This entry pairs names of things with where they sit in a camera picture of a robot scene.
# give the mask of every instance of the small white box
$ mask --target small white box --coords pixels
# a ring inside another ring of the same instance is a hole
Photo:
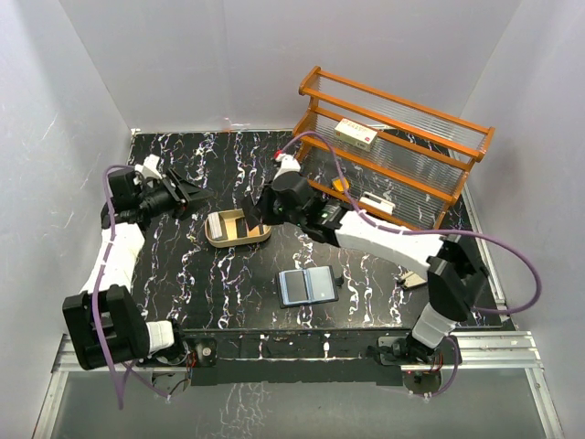
[[[372,149],[377,135],[376,130],[347,119],[342,119],[335,127],[335,136],[339,140],[368,152]]]

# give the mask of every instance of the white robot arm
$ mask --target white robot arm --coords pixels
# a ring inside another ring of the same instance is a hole
[[[399,232],[407,228],[371,216],[369,220],[376,227],[368,225],[360,218],[365,212],[357,213],[312,189],[290,155],[279,155],[277,161],[281,169],[264,187],[258,201],[247,198],[242,202],[249,228],[259,222],[290,222],[315,241],[373,254],[426,280],[429,303],[404,343],[394,350],[412,360],[431,358],[457,323],[467,319],[477,296],[488,285],[489,272],[473,255],[473,241],[459,235],[403,235]],[[379,229],[382,225],[398,233]]]
[[[67,297],[63,303],[71,342],[84,369],[105,365],[91,312],[90,298],[98,279],[101,322],[114,362],[143,359],[155,352],[174,359],[182,353],[176,322],[144,322],[130,295],[133,272],[144,246],[144,231],[151,220],[166,212],[172,212],[180,220],[190,218],[211,193],[188,183],[173,170],[161,175],[157,170],[158,160],[157,156],[149,155],[134,169],[109,175],[115,238],[111,241],[112,225],[104,207],[101,247],[90,278],[80,294]]]

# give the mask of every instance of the white wall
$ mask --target white wall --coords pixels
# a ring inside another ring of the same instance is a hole
[[[58,0],[0,8],[0,437],[30,437],[130,133]]]
[[[585,432],[585,4],[526,0],[463,111],[496,127],[470,187],[486,232],[524,249],[544,281],[540,302],[515,321],[533,331],[567,437]],[[534,291],[497,253],[513,305]]]
[[[519,0],[60,0],[144,131],[293,127],[314,65],[459,113]]]

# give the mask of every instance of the wooden tray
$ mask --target wooden tray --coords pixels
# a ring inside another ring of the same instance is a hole
[[[214,247],[224,248],[233,247],[235,245],[253,244],[256,242],[263,242],[270,238],[272,228],[271,226],[260,225],[252,230],[248,230],[247,236],[238,238],[238,232],[236,229],[236,220],[244,218],[244,212],[242,209],[234,210],[223,210],[218,212],[219,220],[225,226],[226,234],[228,237],[225,240],[216,241],[211,238],[209,233],[208,218],[205,219],[205,236],[209,243]]]

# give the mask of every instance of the marble pattern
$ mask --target marble pattern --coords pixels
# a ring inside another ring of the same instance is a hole
[[[311,241],[296,227],[277,226],[263,243],[216,249],[205,238],[204,219],[235,209],[245,194],[257,196],[275,173],[274,152],[290,132],[139,134],[130,164],[149,154],[189,181],[216,193],[191,220],[167,215],[153,221],[133,279],[133,297],[147,320],[176,318],[184,329],[349,329],[412,327],[427,303],[425,287],[404,292],[404,268],[361,252]],[[459,201],[445,228],[470,228]],[[280,309],[274,275],[281,270],[333,265],[346,281],[339,301]],[[495,306],[483,294],[481,306]],[[499,327],[497,316],[475,315],[466,326]]]

